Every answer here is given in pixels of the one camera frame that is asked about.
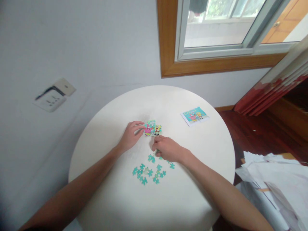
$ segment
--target orange door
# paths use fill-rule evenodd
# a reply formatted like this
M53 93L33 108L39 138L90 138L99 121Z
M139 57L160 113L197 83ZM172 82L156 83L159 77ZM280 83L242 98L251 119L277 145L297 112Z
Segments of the orange door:
M262 43L281 43L308 13L308 0L291 0Z

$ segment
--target finger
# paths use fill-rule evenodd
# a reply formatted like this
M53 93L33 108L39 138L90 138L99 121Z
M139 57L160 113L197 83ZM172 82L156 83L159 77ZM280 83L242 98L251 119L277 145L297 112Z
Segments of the finger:
M152 145L152 151L155 151L156 149L159 149L160 147L160 142L156 142Z
M155 139L154 139L154 143L157 143L159 141L162 141L163 138L161 137L162 135L159 135L159 136L156 136Z
M145 126L138 125L138 126L134 126L134 127L132 128L133 132L137 131L138 129L145 129Z
M142 136L143 132L144 132L144 130L140 130L140 131L138 131L138 132L136 133L135 136L136 136L138 139L140 139L140 137Z
M160 152L160 151L157 152L157 153L156 153L156 156L157 156L157 157L161 157L161 152Z
M137 124L144 124L144 122L142 122L142 121L133 121L133 122L131 122L131 124L129 126L133 127L133 126L135 126Z

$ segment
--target cartoon character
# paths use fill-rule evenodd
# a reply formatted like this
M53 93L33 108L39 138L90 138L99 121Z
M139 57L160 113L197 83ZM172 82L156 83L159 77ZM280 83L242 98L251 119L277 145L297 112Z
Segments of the cartoon character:
M196 115L195 114L189 114L190 116L188 118L190 118L192 121L196 122Z
M149 120L148 124L150 125L150 127L155 127L155 120Z
M147 128L144 130L145 136L149 136L151 134L150 125L147 124Z
M197 112L196 114L197 114L197 116L198 116L199 119L203 119L200 112Z
M154 127L151 128L151 135L155 135Z
M161 133L161 125L156 125L155 127L155 135L159 135Z

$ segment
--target electrical outlet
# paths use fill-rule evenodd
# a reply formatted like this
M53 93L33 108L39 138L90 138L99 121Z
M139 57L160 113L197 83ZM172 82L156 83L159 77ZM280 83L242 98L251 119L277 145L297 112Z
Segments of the electrical outlet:
M48 112L53 112L56 110L61 104L66 100L59 92L56 90L50 90L46 92L44 95L34 100L34 104L39 106Z
M76 89L65 78L59 79L55 82L54 86L62 91L66 96L70 96L76 91Z

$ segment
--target white wall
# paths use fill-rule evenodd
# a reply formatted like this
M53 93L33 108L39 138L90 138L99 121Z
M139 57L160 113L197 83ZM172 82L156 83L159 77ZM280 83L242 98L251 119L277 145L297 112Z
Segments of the white wall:
M268 71L161 79L155 0L6 0L0 7L0 205L6 230L17 229L67 183L79 135L115 97L172 85L214 107L233 105ZM47 113L31 103L61 77L77 91L60 108Z

